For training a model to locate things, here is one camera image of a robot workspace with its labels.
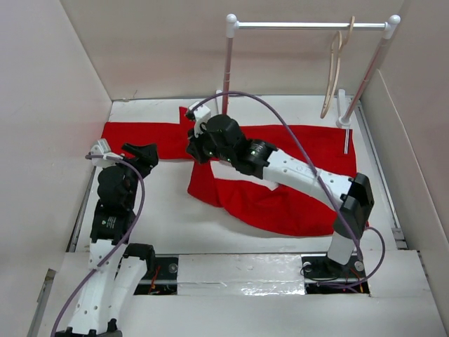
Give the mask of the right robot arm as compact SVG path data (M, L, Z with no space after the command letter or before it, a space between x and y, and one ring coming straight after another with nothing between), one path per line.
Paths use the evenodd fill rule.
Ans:
M187 153L199 163L211 159L227 162L243 175L285 185L335 210L337 218L324 268L334 277L349 269L374 206L367 176L312 169L271 143L245 137L237 121L227 115L188 111L186 117L194 123L187 132Z

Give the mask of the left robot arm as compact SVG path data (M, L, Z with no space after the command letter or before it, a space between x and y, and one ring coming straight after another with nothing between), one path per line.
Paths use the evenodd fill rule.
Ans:
M129 158L112 152L100 139L86 158L101 169L98 202L90 233L88 274L69 296L56 318L59 323L69 304L76 306L67 328L54 326L52 336L122 336L120 320L142 278L156 272L154 248L129 241L144 203L144 179L158 164L157 146L126 143Z

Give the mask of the red trousers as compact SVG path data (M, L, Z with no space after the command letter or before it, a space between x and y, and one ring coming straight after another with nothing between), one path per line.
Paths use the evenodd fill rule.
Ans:
M187 159L187 132L193 123L186 118L186 107L179 108L179 122L108 122L102 132L112 151L125 143L155 143L160 159ZM291 130L320 169L355 176L353 146L345 154L342 129L292 125ZM231 216L253 227L295 237L330 235L336 218L334 210L320 201L280 185L270 190L249 180L216 178L210 164L194 164L187 179L187 193L210 206L224 209Z

